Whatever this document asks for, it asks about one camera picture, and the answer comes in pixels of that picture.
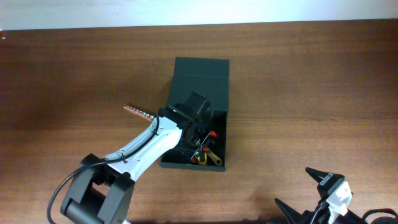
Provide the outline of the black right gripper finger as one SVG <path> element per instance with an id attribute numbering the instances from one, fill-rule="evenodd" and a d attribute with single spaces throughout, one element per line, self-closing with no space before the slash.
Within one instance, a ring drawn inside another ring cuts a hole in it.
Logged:
<path id="1" fill-rule="evenodd" d="M 274 202 L 285 215 L 288 224 L 300 224 L 302 222 L 303 216 L 299 212 L 297 212 L 278 198 L 275 198 Z"/>
<path id="2" fill-rule="evenodd" d="M 326 177 L 326 172 L 316 170 L 310 167 L 305 168 L 306 173 L 313 178 L 318 184 Z"/>

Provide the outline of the orange scraper with tan handle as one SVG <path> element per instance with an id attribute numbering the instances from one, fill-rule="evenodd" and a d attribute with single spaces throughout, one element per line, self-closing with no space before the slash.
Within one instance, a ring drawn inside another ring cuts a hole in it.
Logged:
<path id="1" fill-rule="evenodd" d="M 208 149 L 206 151 L 208 157 L 213 161 L 213 163 L 216 166 L 222 166 L 223 165 L 223 161 L 220 157 L 218 157 L 213 151 L 211 151 L 210 149 Z"/>

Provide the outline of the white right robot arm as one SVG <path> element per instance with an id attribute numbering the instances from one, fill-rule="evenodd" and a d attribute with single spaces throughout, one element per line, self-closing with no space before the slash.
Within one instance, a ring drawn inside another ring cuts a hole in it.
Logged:
<path id="1" fill-rule="evenodd" d="M 397 223 L 397 212 L 391 208 L 368 210 L 359 216 L 348 209 L 353 193 L 345 176 L 336 173 L 314 171 L 309 175 L 317 181 L 320 201 L 314 211 L 299 213 L 279 199 L 276 205 L 289 224 L 370 224 Z"/>

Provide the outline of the yellow black ratchet screwdriver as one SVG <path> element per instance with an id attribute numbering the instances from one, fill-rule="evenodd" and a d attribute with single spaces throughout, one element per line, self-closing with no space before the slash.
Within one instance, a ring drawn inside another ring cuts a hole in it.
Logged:
<path id="1" fill-rule="evenodd" d="M 200 156 L 197 157 L 197 163 L 198 163 L 198 165 L 200 165 L 200 166 L 206 166 L 206 165 L 207 165 L 207 162 L 208 162 L 208 159 L 207 159 L 207 155 L 206 155 L 206 154 L 202 154 L 202 155 L 200 155 Z"/>

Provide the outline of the small red cutting pliers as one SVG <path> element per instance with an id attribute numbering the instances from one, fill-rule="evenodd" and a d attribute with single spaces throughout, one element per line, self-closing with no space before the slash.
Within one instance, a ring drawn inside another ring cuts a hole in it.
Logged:
<path id="1" fill-rule="evenodd" d="M 204 138 L 204 140 L 202 140 L 202 142 L 198 142 L 198 148 L 194 151 L 193 156 L 191 157 L 191 161 L 194 164 L 198 164 L 197 163 L 197 157 L 202 155 L 202 154 L 206 154 L 206 151 L 209 149 L 208 145 L 210 144 L 210 142 L 212 142 L 213 140 L 215 140 L 218 137 L 218 135 L 216 134 L 215 131 L 210 131 L 207 136 Z"/>

